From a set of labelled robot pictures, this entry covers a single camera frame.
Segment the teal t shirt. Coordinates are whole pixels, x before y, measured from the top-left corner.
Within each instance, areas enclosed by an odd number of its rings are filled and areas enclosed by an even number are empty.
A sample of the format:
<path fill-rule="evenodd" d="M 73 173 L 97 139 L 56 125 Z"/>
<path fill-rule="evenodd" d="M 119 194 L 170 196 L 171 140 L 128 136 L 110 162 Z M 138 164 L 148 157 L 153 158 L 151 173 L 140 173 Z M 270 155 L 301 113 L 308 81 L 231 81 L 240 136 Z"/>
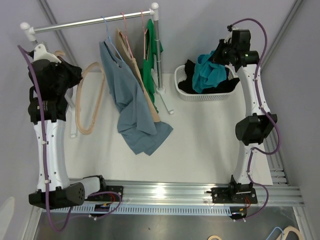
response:
<path fill-rule="evenodd" d="M 208 54 L 199 55 L 196 59 L 192 88 L 198 94 L 201 94 L 204 89 L 217 87 L 227 79 L 225 66 L 212 62 L 211 57 L 214 53 L 215 50 L 212 50 Z"/>

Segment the beige wooden hanger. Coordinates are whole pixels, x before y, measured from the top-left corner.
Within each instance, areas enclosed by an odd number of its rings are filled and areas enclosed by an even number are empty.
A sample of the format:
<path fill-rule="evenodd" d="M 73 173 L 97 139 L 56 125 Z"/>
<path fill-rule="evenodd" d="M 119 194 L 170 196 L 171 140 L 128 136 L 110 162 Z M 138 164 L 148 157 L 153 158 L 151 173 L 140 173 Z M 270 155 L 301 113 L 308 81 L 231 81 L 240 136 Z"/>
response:
<path fill-rule="evenodd" d="M 88 128 L 84 128 L 81 124 L 81 94 L 82 94 L 84 80 L 87 74 L 94 68 L 99 68 L 99 70 L 102 73 L 102 80 L 101 80 L 99 95 L 95 103 L 94 112 L 92 114 L 90 125 Z M 67 110 L 69 110 L 71 113 L 71 124 L 70 124 L 71 138 L 76 138 L 78 136 L 78 131 L 80 131 L 80 133 L 83 135 L 90 135 L 93 132 L 93 129 L 98 117 L 101 101 L 102 101 L 105 82 L 106 82 L 106 75 L 102 65 L 99 62 L 93 62 L 82 73 L 82 80 L 79 82 L 76 90 L 75 102 L 73 102 L 72 98 L 69 96 L 68 93 L 65 95 L 65 99 L 67 101 Z"/>

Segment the light blue wire hanger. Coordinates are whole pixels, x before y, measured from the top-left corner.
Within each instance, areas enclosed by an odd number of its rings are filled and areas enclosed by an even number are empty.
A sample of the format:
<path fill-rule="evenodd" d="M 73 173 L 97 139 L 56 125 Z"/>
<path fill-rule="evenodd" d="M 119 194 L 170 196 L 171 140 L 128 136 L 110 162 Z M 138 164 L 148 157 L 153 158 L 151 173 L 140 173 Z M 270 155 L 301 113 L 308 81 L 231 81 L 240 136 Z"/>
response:
<path fill-rule="evenodd" d="M 106 27 L 106 35 L 107 35 L 107 41 L 110 43 L 110 45 L 114 48 L 115 53 L 118 55 L 118 57 L 121 59 L 122 62 L 124 62 L 124 59 L 122 58 L 121 54 L 119 53 L 118 49 L 116 48 L 116 46 L 113 44 L 111 36 L 109 34 L 109 28 L 108 28 L 108 24 L 107 24 L 107 20 L 104 16 L 101 16 L 103 18 L 105 27 Z"/>

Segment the grey blue t shirt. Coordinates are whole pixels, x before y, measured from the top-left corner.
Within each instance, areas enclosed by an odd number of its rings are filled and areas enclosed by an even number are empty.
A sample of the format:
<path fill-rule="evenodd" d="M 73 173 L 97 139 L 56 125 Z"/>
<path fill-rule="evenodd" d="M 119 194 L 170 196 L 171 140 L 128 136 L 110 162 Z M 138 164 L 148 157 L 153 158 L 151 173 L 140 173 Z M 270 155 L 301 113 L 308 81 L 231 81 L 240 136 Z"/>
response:
<path fill-rule="evenodd" d="M 99 42 L 99 52 L 109 93 L 119 112 L 117 131 L 134 154 L 151 156 L 173 128 L 162 121 L 154 122 L 147 99 L 132 70 L 104 41 Z"/>

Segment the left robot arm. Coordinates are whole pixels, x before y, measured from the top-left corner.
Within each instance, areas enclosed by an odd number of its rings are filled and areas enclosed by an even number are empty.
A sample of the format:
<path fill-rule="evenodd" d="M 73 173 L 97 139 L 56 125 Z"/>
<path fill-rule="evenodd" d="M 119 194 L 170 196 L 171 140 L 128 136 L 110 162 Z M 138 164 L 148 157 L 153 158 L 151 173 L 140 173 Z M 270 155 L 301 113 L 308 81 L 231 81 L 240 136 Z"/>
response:
<path fill-rule="evenodd" d="M 91 195 L 101 201 L 108 188 L 101 175 L 88 176 L 71 183 L 65 163 L 64 133 L 69 103 L 67 91 L 82 80 L 82 69 L 66 61 L 35 60 L 28 75 L 33 83 L 29 90 L 28 113 L 37 137 L 39 175 L 36 191 L 29 203 L 42 209 L 81 206 Z"/>

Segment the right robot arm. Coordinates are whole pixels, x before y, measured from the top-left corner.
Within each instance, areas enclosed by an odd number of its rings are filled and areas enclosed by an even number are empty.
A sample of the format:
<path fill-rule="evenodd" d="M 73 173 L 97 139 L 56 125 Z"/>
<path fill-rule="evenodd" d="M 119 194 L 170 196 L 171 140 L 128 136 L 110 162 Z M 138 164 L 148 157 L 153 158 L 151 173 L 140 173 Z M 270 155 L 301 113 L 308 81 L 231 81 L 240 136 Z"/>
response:
<path fill-rule="evenodd" d="M 210 193 L 215 204 L 244 204 L 258 202 L 251 167 L 254 152 L 271 133 L 278 117 L 272 114 L 265 102 L 260 84 L 260 58 L 257 51 L 249 50 L 249 43 L 220 39 L 212 57 L 214 63 L 231 66 L 231 72 L 240 80 L 245 117 L 235 125 L 239 140 L 239 153 L 234 173 L 226 187 L 212 188 Z"/>

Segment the beige t shirt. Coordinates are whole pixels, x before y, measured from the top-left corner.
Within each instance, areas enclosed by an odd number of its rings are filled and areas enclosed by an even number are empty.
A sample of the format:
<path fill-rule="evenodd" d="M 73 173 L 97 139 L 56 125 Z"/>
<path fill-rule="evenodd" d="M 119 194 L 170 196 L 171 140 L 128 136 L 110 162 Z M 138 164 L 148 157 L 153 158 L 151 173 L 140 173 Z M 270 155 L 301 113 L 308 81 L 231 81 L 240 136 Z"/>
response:
<path fill-rule="evenodd" d="M 118 53 L 116 54 L 117 57 L 121 57 L 124 62 L 129 66 L 129 68 L 131 69 L 133 75 L 135 76 L 137 82 L 139 83 L 142 92 L 145 96 L 145 99 L 147 101 L 152 119 L 155 123 L 158 123 L 161 121 L 157 111 L 156 111 L 156 107 L 154 106 L 154 104 L 152 103 L 152 100 L 149 96 L 149 94 L 147 93 L 147 90 L 145 88 L 145 85 L 143 83 L 142 80 L 142 76 L 137 64 L 136 59 L 133 57 L 131 51 L 129 50 L 130 45 L 127 43 L 127 40 L 125 38 L 125 35 L 123 34 L 123 32 L 117 27 L 116 28 L 116 32 L 115 32 L 115 47 L 118 51 Z"/>

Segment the green t shirt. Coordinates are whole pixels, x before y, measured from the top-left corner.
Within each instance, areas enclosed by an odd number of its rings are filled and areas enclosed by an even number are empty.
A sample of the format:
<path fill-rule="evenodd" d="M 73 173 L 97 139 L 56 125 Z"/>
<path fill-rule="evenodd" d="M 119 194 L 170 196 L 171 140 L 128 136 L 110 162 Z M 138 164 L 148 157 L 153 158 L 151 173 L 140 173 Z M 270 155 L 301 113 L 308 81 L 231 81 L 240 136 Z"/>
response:
<path fill-rule="evenodd" d="M 158 109 L 155 106 L 155 86 L 152 77 L 152 70 L 155 68 L 155 58 L 157 54 L 155 26 L 151 19 L 148 20 L 143 38 L 143 64 L 142 64 L 142 80 L 146 92 L 155 107 L 156 112 Z"/>

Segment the spare blue hanger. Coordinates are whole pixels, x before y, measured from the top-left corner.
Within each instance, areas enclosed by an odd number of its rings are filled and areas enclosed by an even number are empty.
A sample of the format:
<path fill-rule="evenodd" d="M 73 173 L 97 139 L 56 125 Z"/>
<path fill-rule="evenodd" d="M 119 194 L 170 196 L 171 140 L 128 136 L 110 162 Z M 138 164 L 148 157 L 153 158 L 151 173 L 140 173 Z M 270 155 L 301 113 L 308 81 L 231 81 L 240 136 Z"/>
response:
<path fill-rule="evenodd" d="M 267 236 L 266 240 L 283 240 L 284 238 L 284 230 L 278 226 L 276 226 L 271 233 Z"/>

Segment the black garment in basket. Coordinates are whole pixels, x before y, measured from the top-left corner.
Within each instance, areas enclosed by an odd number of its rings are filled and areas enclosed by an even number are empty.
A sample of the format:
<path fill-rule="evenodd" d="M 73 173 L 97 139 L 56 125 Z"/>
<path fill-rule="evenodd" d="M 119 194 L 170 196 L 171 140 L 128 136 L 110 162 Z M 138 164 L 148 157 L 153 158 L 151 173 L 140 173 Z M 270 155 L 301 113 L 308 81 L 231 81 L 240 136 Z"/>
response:
<path fill-rule="evenodd" d="M 192 87 L 192 78 L 195 72 L 196 64 L 191 60 L 187 60 L 184 65 L 184 71 L 186 73 L 186 79 L 178 83 L 178 88 L 187 93 L 192 95 L 197 95 L 198 93 Z M 217 87 L 210 87 L 205 88 L 202 90 L 201 94 L 222 94 L 222 93 L 231 93 L 240 82 L 239 78 L 231 77 L 229 78 L 230 70 L 225 68 L 226 79 L 221 81 Z"/>

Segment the white plastic laundry basket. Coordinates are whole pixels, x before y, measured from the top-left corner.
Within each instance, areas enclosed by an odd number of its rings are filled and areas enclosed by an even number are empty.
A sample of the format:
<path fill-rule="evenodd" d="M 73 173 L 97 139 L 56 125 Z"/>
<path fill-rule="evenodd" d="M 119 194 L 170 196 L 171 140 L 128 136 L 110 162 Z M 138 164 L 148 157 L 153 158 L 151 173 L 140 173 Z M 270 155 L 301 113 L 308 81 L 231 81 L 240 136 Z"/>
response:
<path fill-rule="evenodd" d="M 178 87 L 178 84 L 187 79 L 185 72 L 185 65 L 178 66 L 174 71 L 174 85 L 179 97 L 184 101 L 198 102 L 198 101 L 220 101 L 227 99 L 232 95 L 236 89 L 225 93 L 209 93 L 209 94 L 190 94 L 186 93 Z"/>

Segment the white metal clothes rack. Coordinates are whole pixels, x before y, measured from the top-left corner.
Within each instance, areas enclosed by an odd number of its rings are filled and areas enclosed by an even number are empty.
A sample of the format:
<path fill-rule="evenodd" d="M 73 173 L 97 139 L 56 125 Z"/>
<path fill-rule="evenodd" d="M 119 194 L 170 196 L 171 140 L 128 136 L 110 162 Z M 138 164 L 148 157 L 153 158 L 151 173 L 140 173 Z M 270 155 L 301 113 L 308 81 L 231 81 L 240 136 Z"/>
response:
<path fill-rule="evenodd" d="M 160 15 L 159 15 L 158 3 L 153 2 L 149 10 L 146 10 L 146 11 L 121 14 L 121 15 L 115 15 L 115 16 L 109 16 L 109 17 L 100 17 L 100 18 L 81 20 L 81 21 L 69 22 L 69 23 L 57 23 L 55 16 L 46 0 L 39 0 L 37 3 L 40 6 L 40 9 L 42 10 L 44 16 L 46 17 L 50 25 L 43 26 L 43 27 L 32 27 L 27 22 L 22 22 L 20 24 L 20 29 L 24 32 L 27 39 L 35 46 L 36 50 L 45 46 L 42 43 L 38 43 L 36 34 L 46 33 L 46 32 L 55 32 L 55 36 L 58 40 L 58 43 L 61 45 L 63 51 L 66 53 L 67 58 L 71 61 L 71 64 L 76 66 L 78 65 L 78 63 L 70 49 L 69 44 L 65 39 L 65 36 L 62 33 L 63 29 L 89 26 L 89 25 L 100 24 L 104 22 L 114 22 L 118 20 L 127 20 L 127 19 L 139 18 L 143 16 L 151 16 L 154 24 L 155 44 L 156 44 L 156 60 L 155 60 L 156 73 L 153 73 L 152 75 L 157 76 L 157 78 L 154 79 L 153 81 L 154 81 L 154 84 L 156 85 L 156 92 L 158 95 L 160 95 L 163 101 L 163 104 L 166 107 L 167 112 L 170 115 L 174 113 L 172 102 L 166 95 L 166 89 L 163 86 L 162 56 L 161 56 L 162 52 L 161 52 L 160 27 L 159 27 Z"/>

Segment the tape roll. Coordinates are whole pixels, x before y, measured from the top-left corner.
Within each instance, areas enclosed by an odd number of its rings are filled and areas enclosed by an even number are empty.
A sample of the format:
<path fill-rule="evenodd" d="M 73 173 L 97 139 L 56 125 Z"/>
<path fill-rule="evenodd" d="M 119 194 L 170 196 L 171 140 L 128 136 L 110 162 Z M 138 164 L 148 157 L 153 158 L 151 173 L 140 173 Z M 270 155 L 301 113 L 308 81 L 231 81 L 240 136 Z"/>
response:
<path fill-rule="evenodd" d="M 207 238 L 207 240 L 222 240 L 218 235 L 211 235 Z"/>

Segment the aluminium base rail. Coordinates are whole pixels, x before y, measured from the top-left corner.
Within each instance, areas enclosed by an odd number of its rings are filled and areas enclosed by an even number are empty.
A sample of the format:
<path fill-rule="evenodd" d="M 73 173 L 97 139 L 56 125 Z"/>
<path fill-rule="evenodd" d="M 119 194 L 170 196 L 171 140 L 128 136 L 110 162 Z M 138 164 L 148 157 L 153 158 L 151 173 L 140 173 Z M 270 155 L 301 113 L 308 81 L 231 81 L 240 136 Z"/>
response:
<path fill-rule="evenodd" d="M 226 187 L 218 183 L 178 183 L 106 180 L 108 186 L 123 186 L 124 202 L 133 205 L 197 205 L 212 204 L 207 191 Z M 305 201 L 297 186 L 267 185 L 269 192 L 267 206 L 303 207 Z"/>

